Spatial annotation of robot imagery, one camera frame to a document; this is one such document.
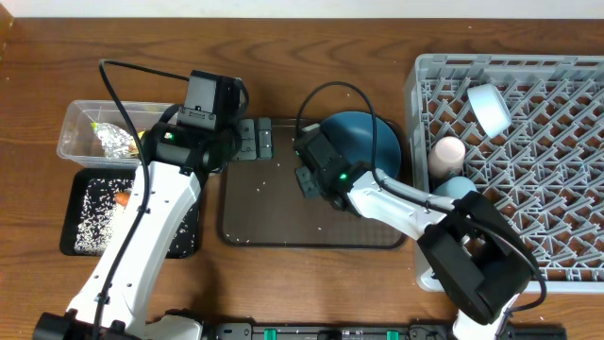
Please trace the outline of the dark blue plate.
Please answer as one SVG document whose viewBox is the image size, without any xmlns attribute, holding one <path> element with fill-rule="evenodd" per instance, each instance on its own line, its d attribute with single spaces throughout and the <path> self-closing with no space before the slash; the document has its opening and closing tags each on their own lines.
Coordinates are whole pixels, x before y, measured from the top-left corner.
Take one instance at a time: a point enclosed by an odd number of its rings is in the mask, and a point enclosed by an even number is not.
<svg viewBox="0 0 604 340">
<path fill-rule="evenodd" d="M 320 124 L 334 147 L 354 164 L 371 161 L 373 145 L 373 120 L 370 113 L 343 111 L 335 113 Z M 403 151 L 402 130 L 391 120 L 377 117 L 376 167 L 389 177 L 397 178 L 401 173 Z"/>
</svg>

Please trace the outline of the foil and green wrapper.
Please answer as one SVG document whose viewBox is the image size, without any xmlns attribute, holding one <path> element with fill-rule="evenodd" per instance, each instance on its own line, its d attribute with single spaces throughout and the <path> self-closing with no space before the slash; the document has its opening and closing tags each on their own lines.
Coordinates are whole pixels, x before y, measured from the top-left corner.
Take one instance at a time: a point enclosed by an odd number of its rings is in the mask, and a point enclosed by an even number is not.
<svg viewBox="0 0 604 340">
<path fill-rule="evenodd" d="M 108 159 L 130 159 L 139 155 L 134 137 L 123 128 L 110 123 L 91 123 Z"/>
</svg>

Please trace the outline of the orange carrot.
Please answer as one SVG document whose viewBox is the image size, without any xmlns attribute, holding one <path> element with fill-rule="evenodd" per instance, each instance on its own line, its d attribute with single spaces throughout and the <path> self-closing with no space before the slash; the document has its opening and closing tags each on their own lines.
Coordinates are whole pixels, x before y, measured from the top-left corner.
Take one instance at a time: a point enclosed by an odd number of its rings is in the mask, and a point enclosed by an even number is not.
<svg viewBox="0 0 604 340">
<path fill-rule="evenodd" d="M 115 202 L 118 205 L 123 206 L 123 207 L 127 206 L 129 199 L 130 199 L 129 192 L 119 192 L 114 196 Z"/>
</svg>

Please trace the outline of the pink cup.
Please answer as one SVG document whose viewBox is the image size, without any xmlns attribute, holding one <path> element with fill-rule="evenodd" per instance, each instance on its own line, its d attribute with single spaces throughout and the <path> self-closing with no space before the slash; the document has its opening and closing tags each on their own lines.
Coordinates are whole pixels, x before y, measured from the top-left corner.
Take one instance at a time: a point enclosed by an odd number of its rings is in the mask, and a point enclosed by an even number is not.
<svg viewBox="0 0 604 340">
<path fill-rule="evenodd" d="M 465 154 L 466 149 L 460 139 L 443 137 L 428 153 L 428 173 L 437 179 L 458 175 L 462 170 Z"/>
</svg>

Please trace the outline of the light blue cup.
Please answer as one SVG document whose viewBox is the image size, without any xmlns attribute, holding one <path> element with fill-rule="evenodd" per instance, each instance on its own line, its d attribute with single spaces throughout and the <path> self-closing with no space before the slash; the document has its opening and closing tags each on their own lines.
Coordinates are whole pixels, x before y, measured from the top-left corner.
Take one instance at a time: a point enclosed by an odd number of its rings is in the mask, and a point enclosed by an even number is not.
<svg viewBox="0 0 604 340">
<path fill-rule="evenodd" d="M 439 185 L 432 193 L 437 196 L 463 198 L 469 192 L 476 192 L 475 183 L 466 177 L 453 177 Z"/>
</svg>

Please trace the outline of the light blue bowl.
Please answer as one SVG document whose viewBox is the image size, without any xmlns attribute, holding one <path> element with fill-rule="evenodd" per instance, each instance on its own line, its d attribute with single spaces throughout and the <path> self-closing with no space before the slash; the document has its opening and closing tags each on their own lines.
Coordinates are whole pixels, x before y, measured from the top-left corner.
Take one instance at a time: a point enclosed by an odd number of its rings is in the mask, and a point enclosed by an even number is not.
<svg viewBox="0 0 604 340">
<path fill-rule="evenodd" d="M 469 88 L 467 95 L 478 123 L 489 138 L 496 137 L 512 124 L 511 113 L 495 85 Z"/>
</svg>

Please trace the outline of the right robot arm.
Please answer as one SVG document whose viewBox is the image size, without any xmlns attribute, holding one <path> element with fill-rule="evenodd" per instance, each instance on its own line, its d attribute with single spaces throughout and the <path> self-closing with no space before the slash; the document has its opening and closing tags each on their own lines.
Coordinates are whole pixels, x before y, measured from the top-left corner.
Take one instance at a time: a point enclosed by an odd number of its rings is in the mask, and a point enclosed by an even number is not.
<svg viewBox="0 0 604 340">
<path fill-rule="evenodd" d="M 388 177 L 373 165 L 350 163 L 318 125 L 295 133 L 303 165 L 296 177 L 306 197 L 377 220 L 414 240 L 459 312 L 457 339 L 496 339 L 514 302 L 541 272 L 503 215 L 483 195 L 431 195 Z"/>
</svg>

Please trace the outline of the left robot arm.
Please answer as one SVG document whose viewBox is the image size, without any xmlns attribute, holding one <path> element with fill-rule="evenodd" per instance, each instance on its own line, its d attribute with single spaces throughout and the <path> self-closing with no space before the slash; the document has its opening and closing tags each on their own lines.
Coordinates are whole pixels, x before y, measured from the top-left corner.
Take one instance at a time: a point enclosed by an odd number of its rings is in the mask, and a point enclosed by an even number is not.
<svg viewBox="0 0 604 340">
<path fill-rule="evenodd" d="M 121 227 L 63 315 L 44 313 L 36 339 L 200 339 L 203 324 L 167 314 L 148 322 L 150 298 L 180 222 L 209 175 L 241 150 L 238 125 L 249 94 L 238 77 L 192 71 L 185 102 L 138 134 L 110 89 L 139 151 L 140 164 Z"/>
</svg>

